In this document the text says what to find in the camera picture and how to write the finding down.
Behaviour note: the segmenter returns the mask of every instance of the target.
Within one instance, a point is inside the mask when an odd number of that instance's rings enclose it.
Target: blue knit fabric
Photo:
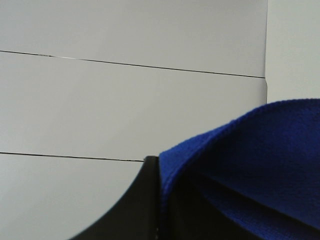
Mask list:
[[[320,239],[320,99],[266,104],[159,159],[164,228],[169,195],[184,174],[256,236]]]

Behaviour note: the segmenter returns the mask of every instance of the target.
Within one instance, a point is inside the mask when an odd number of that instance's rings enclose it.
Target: black curved edge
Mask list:
[[[147,156],[122,198],[99,220],[70,240],[155,240],[158,200],[159,158]]]
[[[167,226],[170,240],[261,239],[224,216],[185,176],[169,197]]]

